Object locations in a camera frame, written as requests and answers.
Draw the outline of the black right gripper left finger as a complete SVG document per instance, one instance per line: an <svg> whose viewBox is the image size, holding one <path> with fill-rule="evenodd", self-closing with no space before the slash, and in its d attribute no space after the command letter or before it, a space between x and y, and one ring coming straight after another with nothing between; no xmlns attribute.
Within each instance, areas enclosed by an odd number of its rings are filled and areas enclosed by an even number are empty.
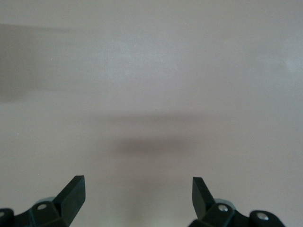
<svg viewBox="0 0 303 227"><path fill-rule="evenodd" d="M23 213L1 208L0 227L70 227L85 199L85 177L77 175L57 196L42 199Z"/></svg>

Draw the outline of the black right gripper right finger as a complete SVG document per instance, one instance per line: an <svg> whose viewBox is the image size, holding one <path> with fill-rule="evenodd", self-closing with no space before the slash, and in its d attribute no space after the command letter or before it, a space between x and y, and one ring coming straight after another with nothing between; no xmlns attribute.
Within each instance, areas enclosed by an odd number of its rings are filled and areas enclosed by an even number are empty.
<svg viewBox="0 0 303 227"><path fill-rule="evenodd" d="M244 216L231 202L214 199L201 177L193 178L192 203L197 219L188 227L286 227L268 211L254 210Z"/></svg>

